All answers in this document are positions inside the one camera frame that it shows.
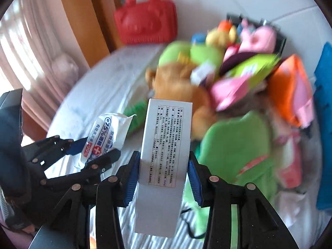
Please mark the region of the pink curtain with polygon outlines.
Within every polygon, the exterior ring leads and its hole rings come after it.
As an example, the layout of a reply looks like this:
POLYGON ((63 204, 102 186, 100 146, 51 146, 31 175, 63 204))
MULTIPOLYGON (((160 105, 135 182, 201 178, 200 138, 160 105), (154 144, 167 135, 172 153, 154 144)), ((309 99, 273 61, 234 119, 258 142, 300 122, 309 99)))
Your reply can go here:
POLYGON ((47 131, 79 66, 64 50, 46 0, 13 0, 1 17, 1 72, 23 90, 24 111, 47 131))

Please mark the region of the yellow duck plush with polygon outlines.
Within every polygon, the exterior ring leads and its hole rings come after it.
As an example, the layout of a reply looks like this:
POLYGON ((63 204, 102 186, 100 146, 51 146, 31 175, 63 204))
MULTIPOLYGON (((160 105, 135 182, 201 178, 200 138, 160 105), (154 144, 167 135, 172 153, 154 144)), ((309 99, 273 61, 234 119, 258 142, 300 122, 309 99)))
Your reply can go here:
POLYGON ((237 28, 231 20, 222 20, 218 27, 210 30, 205 39, 207 46, 226 49, 237 41, 237 28))

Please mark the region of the blue plastic crate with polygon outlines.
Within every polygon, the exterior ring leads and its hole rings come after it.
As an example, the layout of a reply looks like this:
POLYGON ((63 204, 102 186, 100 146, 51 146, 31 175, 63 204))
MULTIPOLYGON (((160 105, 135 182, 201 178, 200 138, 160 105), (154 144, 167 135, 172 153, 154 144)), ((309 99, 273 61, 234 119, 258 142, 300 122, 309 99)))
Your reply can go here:
POLYGON ((322 176, 317 208, 331 213, 331 43, 326 42, 315 69, 314 103, 322 145, 322 176))

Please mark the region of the red bear plastic case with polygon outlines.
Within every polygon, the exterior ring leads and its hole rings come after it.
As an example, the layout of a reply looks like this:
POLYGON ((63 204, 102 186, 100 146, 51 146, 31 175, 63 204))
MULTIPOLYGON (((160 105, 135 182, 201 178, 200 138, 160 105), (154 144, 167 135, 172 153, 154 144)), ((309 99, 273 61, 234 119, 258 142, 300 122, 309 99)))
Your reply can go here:
POLYGON ((169 43, 178 34, 172 0, 126 0, 114 19, 123 44, 169 43))

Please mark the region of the black framed box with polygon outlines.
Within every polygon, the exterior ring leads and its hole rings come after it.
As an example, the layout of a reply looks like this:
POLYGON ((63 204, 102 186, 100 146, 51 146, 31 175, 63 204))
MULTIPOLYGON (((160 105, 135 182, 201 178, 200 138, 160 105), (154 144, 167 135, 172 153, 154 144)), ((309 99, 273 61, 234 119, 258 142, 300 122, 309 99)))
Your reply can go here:
POLYGON ((281 55, 286 44, 286 36, 270 21, 253 20, 243 15, 227 14, 227 20, 236 26, 238 42, 229 52, 274 53, 281 55))

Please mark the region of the pink pig plush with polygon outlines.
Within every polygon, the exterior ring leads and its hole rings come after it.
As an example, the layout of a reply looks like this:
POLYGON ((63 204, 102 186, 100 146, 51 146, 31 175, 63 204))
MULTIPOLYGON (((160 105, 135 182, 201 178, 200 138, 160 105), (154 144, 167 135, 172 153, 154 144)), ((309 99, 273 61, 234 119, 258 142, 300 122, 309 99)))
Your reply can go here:
POLYGON ((223 61, 239 52, 273 53, 276 47, 277 32, 268 25, 256 27, 248 19, 242 19, 237 35, 239 39, 227 48, 223 61))

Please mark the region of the dark maroon plush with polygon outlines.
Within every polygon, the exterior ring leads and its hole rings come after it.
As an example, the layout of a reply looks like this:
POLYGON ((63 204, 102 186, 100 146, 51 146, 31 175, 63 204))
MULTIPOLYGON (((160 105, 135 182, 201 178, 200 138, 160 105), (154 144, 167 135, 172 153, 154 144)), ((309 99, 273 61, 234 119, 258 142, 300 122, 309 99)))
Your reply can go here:
POLYGON ((249 59, 257 54, 258 54, 258 52, 239 52, 234 55, 231 55, 220 66, 219 76, 220 77, 224 76, 231 69, 233 69, 240 63, 246 61, 247 59, 249 59))

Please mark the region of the white alcohol wipes pack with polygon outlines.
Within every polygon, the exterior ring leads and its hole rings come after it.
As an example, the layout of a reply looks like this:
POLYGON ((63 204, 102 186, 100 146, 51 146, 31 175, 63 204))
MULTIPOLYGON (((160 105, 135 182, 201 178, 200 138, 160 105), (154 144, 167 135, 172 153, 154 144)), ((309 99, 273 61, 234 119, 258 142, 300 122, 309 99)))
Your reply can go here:
POLYGON ((87 164, 113 149, 121 150, 135 116, 136 114, 126 116, 119 113, 100 115, 81 152, 81 163, 87 164))

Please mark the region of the orange pink flamingo plush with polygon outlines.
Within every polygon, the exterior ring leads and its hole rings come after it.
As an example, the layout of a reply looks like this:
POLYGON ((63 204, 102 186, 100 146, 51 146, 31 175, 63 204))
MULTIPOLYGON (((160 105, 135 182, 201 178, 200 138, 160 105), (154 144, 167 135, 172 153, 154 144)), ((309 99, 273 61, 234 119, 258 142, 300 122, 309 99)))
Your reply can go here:
POLYGON ((268 77, 267 95, 280 117, 291 126, 304 129, 314 120, 311 84, 298 55, 286 58, 268 77))

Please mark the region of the light green round plush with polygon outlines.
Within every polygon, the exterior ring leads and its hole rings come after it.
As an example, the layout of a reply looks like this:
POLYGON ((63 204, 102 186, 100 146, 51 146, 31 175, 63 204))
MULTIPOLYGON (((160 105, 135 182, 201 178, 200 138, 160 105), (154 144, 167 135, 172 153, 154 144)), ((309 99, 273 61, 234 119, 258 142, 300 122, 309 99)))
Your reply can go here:
POLYGON ((163 66, 171 62, 177 62, 179 61, 179 56, 184 57, 185 60, 191 61, 196 65, 210 61, 216 67, 220 67, 223 62, 224 51, 214 46, 191 44, 190 42, 177 40, 166 46, 159 57, 158 65, 163 66))

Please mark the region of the green plush stocking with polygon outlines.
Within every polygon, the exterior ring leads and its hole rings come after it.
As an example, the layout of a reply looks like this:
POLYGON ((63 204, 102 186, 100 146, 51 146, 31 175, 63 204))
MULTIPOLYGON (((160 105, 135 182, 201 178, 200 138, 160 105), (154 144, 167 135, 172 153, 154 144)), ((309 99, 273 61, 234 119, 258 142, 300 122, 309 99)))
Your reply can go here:
POLYGON ((198 162, 238 186, 255 184, 270 203, 277 193, 270 130, 256 111, 221 120, 210 127, 195 151, 198 162))

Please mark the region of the green pink wipes pack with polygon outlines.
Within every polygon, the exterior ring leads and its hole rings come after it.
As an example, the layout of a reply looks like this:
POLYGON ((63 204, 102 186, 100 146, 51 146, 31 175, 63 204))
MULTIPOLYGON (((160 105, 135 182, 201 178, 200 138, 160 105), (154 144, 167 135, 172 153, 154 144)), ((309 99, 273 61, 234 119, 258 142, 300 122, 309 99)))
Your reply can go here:
POLYGON ((272 73, 280 61, 275 54, 257 54, 236 65, 209 90, 216 111, 223 111, 242 100, 272 73))

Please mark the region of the white printed carton box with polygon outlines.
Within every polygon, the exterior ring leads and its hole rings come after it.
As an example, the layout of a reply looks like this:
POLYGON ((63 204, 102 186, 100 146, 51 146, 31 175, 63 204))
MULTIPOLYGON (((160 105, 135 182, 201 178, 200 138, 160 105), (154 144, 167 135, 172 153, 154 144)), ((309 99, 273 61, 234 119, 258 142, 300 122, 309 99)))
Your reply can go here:
POLYGON ((136 193, 136 233, 175 236, 191 143, 192 104, 150 99, 136 193))

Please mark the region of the brown teddy bear plush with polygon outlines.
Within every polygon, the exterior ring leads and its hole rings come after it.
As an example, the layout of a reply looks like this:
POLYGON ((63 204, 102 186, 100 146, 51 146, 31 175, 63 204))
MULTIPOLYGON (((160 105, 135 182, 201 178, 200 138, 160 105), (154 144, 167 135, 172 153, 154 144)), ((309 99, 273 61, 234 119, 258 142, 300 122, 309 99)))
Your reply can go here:
POLYGON ((208 129, 217 122, 216 112, 208 91, 191 83, 194 66, 171 62, 145 71, 145 80, 153 98, 192 103, 191 139, 202 140, 208 129))

